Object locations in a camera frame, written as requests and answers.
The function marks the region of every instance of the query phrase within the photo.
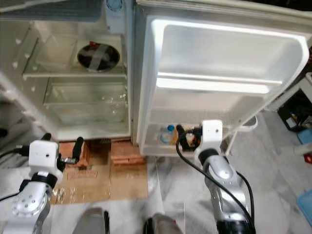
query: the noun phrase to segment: crisper drawer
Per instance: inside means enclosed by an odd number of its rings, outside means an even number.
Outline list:
[[[65,125],[122,123],[127,86],[124,78],[49,78],[44,105]]]

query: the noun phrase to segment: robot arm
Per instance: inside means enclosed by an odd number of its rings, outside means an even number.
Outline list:
[[[184,158],[178,148],[180,157],[205,175],[205,184],[211,193],[211,202],[214,208],[214,219],[217,229],[222,234],[253,234],[254,224],[250,216],[246,216],[248,210],[246,197],[238,184],[238,174],[228,161],[220,154],[220,144],[222,142],[222,122],[219,120],[203,121],[202,129],[191,131],[193,134],[202,133],[200,145],[195,149],[195,156],[198,157],[203,169],[196,168],[195,165]]]
[[[49,141],[50,134],[29,146],[31,180],[24,180],[22,191],[12,203],[12,216],[4,234],[40,234],[42,225],[50,211],[52,190],[63,178],[65,164],[79,161],[83,138],[79,137],[73,148],[72,158],[61,158],[59,145]]]

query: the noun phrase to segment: cardboard sheet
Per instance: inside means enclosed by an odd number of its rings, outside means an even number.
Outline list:
[[[114,166],[110,150],[110,143],[98,141],[90,144],[90,165],[66,167],[63,181],[53,190],[51,204],[146,198],[148,196],[146,163]]]

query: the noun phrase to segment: refrigerator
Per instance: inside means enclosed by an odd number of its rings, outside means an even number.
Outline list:
[[[311,13],[254,2],[39,2],[0,7],[4,95],[55,140],[131,137],[145,156],[176,155],[161,141],[171,125],[219,119],[231,135],[292,83],[312,45]],[[115,48],[112,69],[78,62],[91,43]]]

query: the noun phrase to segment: open refrigerator door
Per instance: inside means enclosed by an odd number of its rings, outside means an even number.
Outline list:
[[[142,155],[176,156],[178,125],[187,130],[218,119],[223,138],[233,134],[294,81],[309,57],[311,34],[198,17],[189,8],[186,18],[142,8],[145,35],[136,38],[144,41],[136,135]]]
[[[69,0],[1,14],[4,96],[57,140],[129,137],[131,4]]]

